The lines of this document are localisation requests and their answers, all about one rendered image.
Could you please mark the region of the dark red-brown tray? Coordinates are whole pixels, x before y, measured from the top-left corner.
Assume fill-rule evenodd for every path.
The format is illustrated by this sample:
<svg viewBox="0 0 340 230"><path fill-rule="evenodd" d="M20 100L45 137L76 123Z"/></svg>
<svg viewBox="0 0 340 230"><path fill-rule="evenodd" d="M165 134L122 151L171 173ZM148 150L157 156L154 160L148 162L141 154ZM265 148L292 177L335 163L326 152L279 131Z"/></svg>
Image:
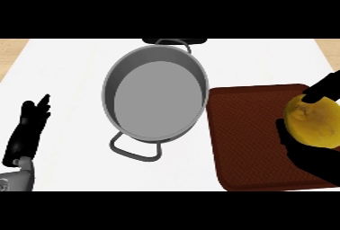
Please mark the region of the dark red-brown tray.
<svg viewBox="0 0 340 230"><path fill-rule="evenodd" d="M277 120L304 84L219 87L206 106L216 177L225 190L305 190L333 184L287 157Z"/></svg>

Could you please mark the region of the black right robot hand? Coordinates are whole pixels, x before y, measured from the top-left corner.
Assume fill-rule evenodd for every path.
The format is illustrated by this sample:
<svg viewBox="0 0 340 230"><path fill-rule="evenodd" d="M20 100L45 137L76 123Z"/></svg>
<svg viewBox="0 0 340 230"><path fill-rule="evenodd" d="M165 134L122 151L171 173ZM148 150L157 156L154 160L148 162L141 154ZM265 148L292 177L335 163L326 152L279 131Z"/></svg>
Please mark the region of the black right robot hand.
<svg viewBox="0 0 340 230"><path fill-rule="evenodd" d="M317 102L323 96L336 102L340 99L340 70L330 73L304 94L304 102ZM296 167L340 187L340 152L299 143L287 131L283 119L277 120L277 130Z"/></svg>

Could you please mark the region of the black object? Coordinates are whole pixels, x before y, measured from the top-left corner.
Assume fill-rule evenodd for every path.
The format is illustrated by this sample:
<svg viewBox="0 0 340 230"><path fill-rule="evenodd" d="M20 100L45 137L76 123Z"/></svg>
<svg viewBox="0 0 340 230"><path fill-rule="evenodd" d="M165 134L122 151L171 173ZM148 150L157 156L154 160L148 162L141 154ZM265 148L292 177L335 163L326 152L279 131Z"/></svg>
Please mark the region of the black object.
<svg viewBox="0 0 340 230"><path fill-rule="evenodd" d="M148 44L162 44L162 45L194 45L205 44L208 39L143 39Z"/></svg>

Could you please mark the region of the yellow lemon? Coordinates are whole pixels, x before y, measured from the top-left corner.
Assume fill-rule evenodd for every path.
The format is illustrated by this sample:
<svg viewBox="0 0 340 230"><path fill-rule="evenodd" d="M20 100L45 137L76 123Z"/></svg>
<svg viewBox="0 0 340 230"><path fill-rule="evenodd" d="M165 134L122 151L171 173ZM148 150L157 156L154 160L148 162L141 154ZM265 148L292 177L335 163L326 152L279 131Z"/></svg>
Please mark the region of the yellow lemon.
<svg viewBox="0 0 340 230"><path fill-rule="evenodd" d="M284 108L284 125L296 141L308 146L340 147L340 105L323 97L315 103L298 95Z"/></svg>

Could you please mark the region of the grey metal pot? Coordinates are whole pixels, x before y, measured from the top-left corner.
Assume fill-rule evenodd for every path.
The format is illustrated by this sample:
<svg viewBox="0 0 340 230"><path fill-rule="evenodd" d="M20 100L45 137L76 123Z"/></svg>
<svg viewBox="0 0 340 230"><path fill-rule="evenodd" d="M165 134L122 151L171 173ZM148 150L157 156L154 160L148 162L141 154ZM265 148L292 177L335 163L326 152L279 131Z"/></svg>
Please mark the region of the grey metal pot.
<svg viewBox="0 0 340 230"><path fill-rule="evenodd" d="M208 74L188 44L148 44L113 65L101 100L119 136L154 145L177 140L194 127L208 99Z"/></svg>

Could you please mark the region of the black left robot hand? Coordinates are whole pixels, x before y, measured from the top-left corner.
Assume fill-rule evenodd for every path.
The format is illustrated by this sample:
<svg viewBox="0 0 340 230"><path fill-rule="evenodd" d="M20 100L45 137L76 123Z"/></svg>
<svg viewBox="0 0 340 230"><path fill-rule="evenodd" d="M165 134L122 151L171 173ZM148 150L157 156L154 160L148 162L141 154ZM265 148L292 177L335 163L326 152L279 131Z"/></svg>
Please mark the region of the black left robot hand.
<svg viewBox="0 0 340 230"><path fill-rule="evenodd" d="M35 159L41 136L51 117L51 95L48 94L39 103L26 101L21 105L20 124L7 144L4 165L17 167L20 159L26 156Z"/></svg>

